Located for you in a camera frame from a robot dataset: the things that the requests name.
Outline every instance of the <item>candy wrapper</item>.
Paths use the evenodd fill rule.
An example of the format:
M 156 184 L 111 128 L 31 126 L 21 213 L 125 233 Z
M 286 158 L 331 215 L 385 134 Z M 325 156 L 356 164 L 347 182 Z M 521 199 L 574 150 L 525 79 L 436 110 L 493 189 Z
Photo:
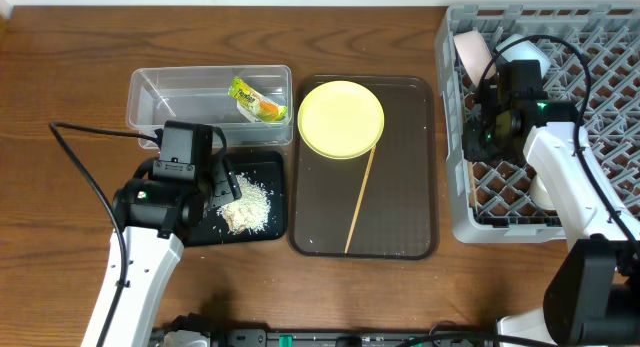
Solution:
M 229 96 L 238 100 L 240 106 L 263 122 L 277 122 L 287 114 L 287 106 L 271 101 L 238 77 L 234 77 L 231 82 Z

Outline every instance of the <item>dark brown tray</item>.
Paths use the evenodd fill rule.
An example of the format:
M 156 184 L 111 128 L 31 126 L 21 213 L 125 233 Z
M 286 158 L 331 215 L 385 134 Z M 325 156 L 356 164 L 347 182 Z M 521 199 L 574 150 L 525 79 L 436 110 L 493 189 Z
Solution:
M 385 126 L 351 239 L 344 253 L 369 153 L 332 160 L 296 134 L 297 177 L 289 241 L 310 256 L 423 259 L 438 244 L 433 94 L 415 77 L 317 75 L 305 80 L 299 102 L 315 87 L 346 80 L 380 100 Z

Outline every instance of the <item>yellow plate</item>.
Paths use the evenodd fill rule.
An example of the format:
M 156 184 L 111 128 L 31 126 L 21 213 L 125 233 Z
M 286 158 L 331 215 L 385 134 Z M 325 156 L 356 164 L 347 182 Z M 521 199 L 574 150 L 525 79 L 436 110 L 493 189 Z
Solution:
M 369 151 L 384 129 L 380 101 L 353 82 L 333 81 L 311 91 L 298 112 L 298 130 L 315 152 L 348 159 Z

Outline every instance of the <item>wood grain surface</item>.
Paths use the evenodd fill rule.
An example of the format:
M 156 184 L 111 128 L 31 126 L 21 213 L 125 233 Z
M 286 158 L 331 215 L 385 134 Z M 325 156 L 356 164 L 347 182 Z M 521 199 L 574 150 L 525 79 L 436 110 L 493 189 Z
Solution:
M 105 272 L 109 221 L 47 122 L 127 130 L 129 79 L 141 67 L 286 64 L 295 86 L 316 73 L 410 75 L 437 95 L 434 37 L 444 12 L 16 7 L 0 49 L 0 344 L 79 345 Z M 540 306 L 564 242 L 458 242 L 437 96 L 435 113 L 440 246 L 429 260 L 303 257 L 285 238 L 190 248 L 156 325 L 200 312 L 228 326 L 425 330 L 445 319 L 488 326 Z M 129 139 L 65 135 L 108 196 L 151 155 Z

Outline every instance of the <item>clear plastic container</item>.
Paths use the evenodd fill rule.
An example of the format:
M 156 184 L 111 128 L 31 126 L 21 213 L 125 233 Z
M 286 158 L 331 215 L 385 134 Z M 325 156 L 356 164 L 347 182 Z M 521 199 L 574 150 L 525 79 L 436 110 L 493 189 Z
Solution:
M 278 122 L 249 122 L 228 95 L 234 76 L 276 103 L 287 106 Z M 293 138 L 293 89 L 287 66 L 219 66 L 142 68 L 133 72 L 127 125 L 154 136 L 167 120 L 220 127 L 228 146 L 286 145 Z M 139 140 L 140 146 L 157 146 Z M 214 146 L 219 142 L 214 138 Z

